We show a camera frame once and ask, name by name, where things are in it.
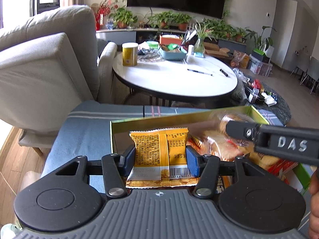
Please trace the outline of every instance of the sofa leg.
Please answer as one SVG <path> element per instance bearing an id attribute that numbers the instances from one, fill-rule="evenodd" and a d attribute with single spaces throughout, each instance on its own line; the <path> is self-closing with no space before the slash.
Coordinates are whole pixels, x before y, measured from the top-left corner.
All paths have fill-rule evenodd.
<path id="1" fill-rule="evenodd" d="M 43 156 L 43 153 L 42 153 L 42 151 L 40 150 L 40 148 L 38 148 L 38 147 L 33 147 L 33 150 L 34 150 L 40 157 Z"/>

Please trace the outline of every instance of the hand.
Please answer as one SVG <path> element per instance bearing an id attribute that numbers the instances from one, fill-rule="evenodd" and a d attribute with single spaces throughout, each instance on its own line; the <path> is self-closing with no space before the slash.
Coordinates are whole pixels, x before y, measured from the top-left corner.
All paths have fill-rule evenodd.
<path id="1" fill-rule="evenodd" d="M 319 239 L 319 180 L 317 172 L 311 177 L 309 192 L 312 194 L 309 216 L 309 237 L 310 239 Z"/>

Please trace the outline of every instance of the black circular cover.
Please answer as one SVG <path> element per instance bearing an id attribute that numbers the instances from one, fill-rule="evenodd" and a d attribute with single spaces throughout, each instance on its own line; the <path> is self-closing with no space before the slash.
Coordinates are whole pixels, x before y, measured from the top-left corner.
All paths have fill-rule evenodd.
<path id="1" fill-rule="evenodd" d="M 302 195 L 271 174 L 241 177 L 218 199 L 223 215 L 234 224 L 258 233 L 297 228 L 305 212 Z"/>
<path id="2" fill-rule="evenodd" d="M 75 176 L 48 174 L 22 190 L 14 201 L 23 227 L 63 232 L 86 224 L 102 207 L 101 196 Z"/>

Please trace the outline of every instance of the blue tablecloth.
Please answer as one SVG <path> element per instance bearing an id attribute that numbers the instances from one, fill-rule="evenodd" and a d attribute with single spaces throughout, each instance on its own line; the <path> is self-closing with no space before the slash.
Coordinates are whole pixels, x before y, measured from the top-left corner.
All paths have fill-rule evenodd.
<path id="1" fill-rule="evenodd" d="M 102 156 L 111 153 L 110 120 L 167 116 L 198 111 L 205 110 L 83 102 L 70 112 L 61 127 L 46 160 L 42 177 L 76 156 L 85 155 L 88 160 L 99 160 Z M 271 112 L 264 110 L 260 112 L 271 124 L 282 125 Z M 104 193 L 102 176 L 90 176 L 90 185 Z"/>

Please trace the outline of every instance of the white marble tabletop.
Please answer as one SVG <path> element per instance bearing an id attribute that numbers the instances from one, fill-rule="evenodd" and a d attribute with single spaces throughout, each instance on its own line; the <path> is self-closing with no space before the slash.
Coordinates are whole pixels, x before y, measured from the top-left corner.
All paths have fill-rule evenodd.
<path id="1" fill-rule="evenodd" d="M 188 71 L 193 69 L 208 74 Z M 205 58 L 187 56 L 182 61 L 138 63 L 135 67 L 124 67 L 122 53 L 114 59 L 115 73 L 129 84 L 175 96 L 215 97 L 233 91 L 237 85 L 234 72 L 223 62 L 206 55 Z M 220 72 L 224 70 L 228 77 Z"/>

